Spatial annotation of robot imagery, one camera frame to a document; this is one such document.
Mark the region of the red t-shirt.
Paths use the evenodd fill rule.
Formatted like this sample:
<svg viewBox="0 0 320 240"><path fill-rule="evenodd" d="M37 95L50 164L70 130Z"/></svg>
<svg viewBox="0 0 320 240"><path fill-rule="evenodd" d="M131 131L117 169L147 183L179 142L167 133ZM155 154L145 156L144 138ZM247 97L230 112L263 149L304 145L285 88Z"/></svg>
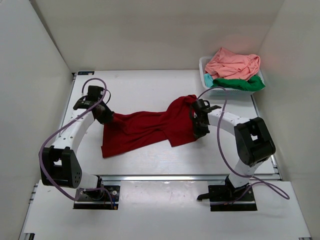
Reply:
<svg viewBox="0 0 320 240"><path fill-rule="evenodd" d="M181 96L162 112L139 111L113 114L103 128L103 158L117 156L151 144L168 140L172 147L196 141L190 108L197 97Z"/></svg>

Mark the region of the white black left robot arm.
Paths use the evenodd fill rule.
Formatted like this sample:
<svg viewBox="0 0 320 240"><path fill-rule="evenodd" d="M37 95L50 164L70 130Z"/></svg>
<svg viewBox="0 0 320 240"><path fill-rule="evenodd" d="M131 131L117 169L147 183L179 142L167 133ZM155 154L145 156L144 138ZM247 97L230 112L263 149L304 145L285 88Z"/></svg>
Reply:
<svg viewBox="0 0 320 240"><path fill-rule="evenodd" d="M39 151L42 183L54 186L71 200L77 201L85 194L93 201L109 195L102 177L82 170L77 151L89 127L95 122L101 125L113 120L114 112L103 101L110 91L101 86L90 85L75 102L69 122L55 136L51 146L44 145ZM69 195L64 188L76 189L77 195Z"/></svg>

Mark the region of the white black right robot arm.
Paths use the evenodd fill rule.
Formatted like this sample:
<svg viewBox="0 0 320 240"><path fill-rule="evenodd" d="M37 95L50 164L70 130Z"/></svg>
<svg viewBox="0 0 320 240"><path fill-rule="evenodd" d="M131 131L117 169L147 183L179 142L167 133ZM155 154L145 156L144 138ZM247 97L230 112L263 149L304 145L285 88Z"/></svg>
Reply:
<svg viewBox="0 0 320 240"><path fill-rule="evenodd" d="M209 126L217 127L216 138L220 155L231 173L224 180L221 195L227 204L237 201L249 189L258 167L276 152L276 147L265 121L261 117L252 119L241 117L217 105L210 105L207 100L197 99L191 104L189 117L192 121L196 139L210 133ZM235 167L227 162L220 142L220 130L235 137L239 160Z"/></svg>

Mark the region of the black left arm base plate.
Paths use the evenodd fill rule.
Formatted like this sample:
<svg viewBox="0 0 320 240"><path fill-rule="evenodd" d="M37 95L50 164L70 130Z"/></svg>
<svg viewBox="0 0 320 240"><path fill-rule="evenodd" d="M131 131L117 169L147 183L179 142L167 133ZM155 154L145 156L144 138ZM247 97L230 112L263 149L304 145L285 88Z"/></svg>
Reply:
<svg viewBox="0 0 320 240"><path fill-rule="evenodd" d="M76 191L77 201L73 202L73 209L75 210L111 210L119 209L119 200L121 193L121 183L119 181L103 181L103 186L110 196L105 191L100 192L87 192L82 189Z"/></svg>

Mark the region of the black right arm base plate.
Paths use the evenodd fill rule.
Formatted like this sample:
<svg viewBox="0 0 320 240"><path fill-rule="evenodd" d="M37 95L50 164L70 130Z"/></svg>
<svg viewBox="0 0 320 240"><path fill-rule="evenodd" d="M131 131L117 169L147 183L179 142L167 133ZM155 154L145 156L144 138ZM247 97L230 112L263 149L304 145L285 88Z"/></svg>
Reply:
<svg viewBox="0 0 320 240"><path fill-rule="evenodd" d="M209 185L198 201L209 200L211 212L255 212L258 210L252 189L232 192L226 185Z"/></svg>

